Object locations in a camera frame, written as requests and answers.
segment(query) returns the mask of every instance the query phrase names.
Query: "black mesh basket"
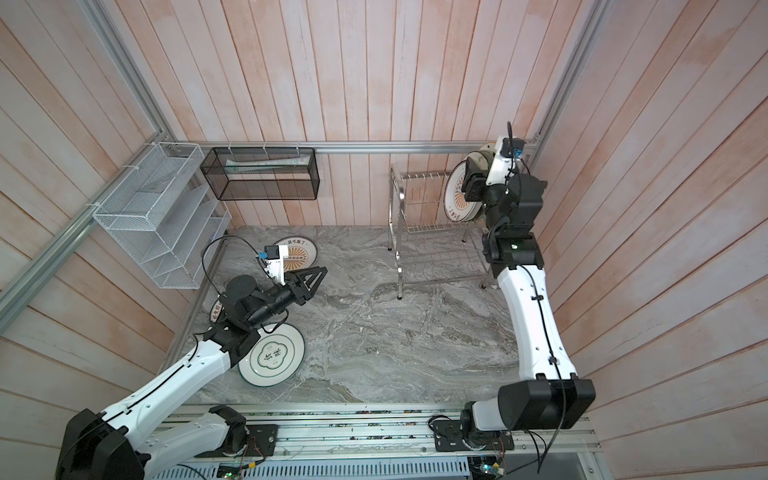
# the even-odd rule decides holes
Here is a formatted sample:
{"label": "black mesh basket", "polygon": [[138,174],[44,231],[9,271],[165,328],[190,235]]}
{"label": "black mesh basket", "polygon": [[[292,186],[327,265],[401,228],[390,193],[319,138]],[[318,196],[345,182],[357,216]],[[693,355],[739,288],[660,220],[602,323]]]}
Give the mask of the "black mesh basket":
{"label": "black mesh basket", "polygon": [[200,169],[219,200],[315,200],[320,186],[312,148],[215,147]]}

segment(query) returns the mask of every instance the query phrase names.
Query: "white wire shelf organizer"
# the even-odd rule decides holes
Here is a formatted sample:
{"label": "white wire shelf organizer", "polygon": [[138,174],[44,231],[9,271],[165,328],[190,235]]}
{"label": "white wire shelf organizer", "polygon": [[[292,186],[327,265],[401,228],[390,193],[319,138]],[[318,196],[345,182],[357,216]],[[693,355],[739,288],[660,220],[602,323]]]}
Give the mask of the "white wire shelf organizer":
{"label": "white wire shelf organizer", "polygon": [[485,287],[488,266],[478,247],[483,223],[441,215],[450,174],[389,169],[389,250],[395,252],[399,299],[409,286],[482,280]]}
{"label": "white wire shelf organizer", "polygon": [[196,289],[231,215],[189,183],[203,161],[197,144],[156,144],[96,210],[94,219],[160,288]]}

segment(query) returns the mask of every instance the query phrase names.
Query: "wood plank wall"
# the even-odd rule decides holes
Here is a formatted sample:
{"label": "wood plank wall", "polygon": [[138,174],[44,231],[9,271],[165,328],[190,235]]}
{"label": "wood plank wall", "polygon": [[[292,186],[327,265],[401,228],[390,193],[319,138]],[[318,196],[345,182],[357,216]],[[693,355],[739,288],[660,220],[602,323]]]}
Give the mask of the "wood plank wall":
{"label": "wood plank wall", "polygon": [[[77,2],[0,2],[0,289],[153,137]],[[152,379],[188,300],[101,229],[0,338],[0,463],[51,478],[66,422]]]}
{"label": "wood plank wall", "polygon": [[616,478],[768,478],[767,22],[766,0],[616,2],[534,168]]}
{"label": "wood plank wall", "polygon": [[[538,133],[594,0],[104,3],[180,139],[485,141]],[[383,225],[390,162],[461,158],[321,155],[317,200],[229,207],[236,226]]]}

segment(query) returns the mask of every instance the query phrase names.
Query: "black mounting plate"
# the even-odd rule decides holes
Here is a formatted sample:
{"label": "black mounting plate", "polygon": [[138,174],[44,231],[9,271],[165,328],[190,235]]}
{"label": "black mounting plate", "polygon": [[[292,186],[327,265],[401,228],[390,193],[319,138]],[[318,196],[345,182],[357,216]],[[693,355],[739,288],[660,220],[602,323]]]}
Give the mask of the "black mounting plate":
{"label": "black mounting plate", "polygon": [[[259,451],[265,457],[271,457],[275,454],[275,441],[277,440],[277,425],[246,425],[250,435],[248,435],[248,449],[246,456],[258,456]],[[196,458],[212,458],[225,456],[221,450],[200,453]]]}
{"label": "black mounting plate", "polygon": [[[438,452],[465,452],[469,450],[462,441],[461,420],[435,419],[432,425],[439,433],[435,433],[435,450]],[[514,450],[515,443],[509,432],[473,432],[469,434],[467,443],[473,447],[481,446],[480,450],[493,450],[498,452]]]}

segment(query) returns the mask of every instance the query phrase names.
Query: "gray marble countertop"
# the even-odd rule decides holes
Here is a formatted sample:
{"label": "gray marble countertop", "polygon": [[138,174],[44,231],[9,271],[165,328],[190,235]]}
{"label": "gray marble countertop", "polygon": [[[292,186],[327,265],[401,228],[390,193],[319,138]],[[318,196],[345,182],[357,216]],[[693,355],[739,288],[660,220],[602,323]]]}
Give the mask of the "gray marble countertop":
{"label": "gray marble countertop", "polygon": [[[515,334],[501,293],[474,281],[412,287],[398,300],[385,228],[244,227],[234,234],[259,251],[284,237],[308,237],[318,247],[315,265],[327,267],[328,275],[312,300],[289,308],[288,323],[306,342],[296,374],[260,388],[235,366],[187,403],[463,403],[491,398],[518,379]],[[455,241],[423,240],[436,248]],[[268,284],[250,248],[229,240],[214,282],[223,289],[244,273]],[[215,298],[209,289],[192,331],[207,328]]]}

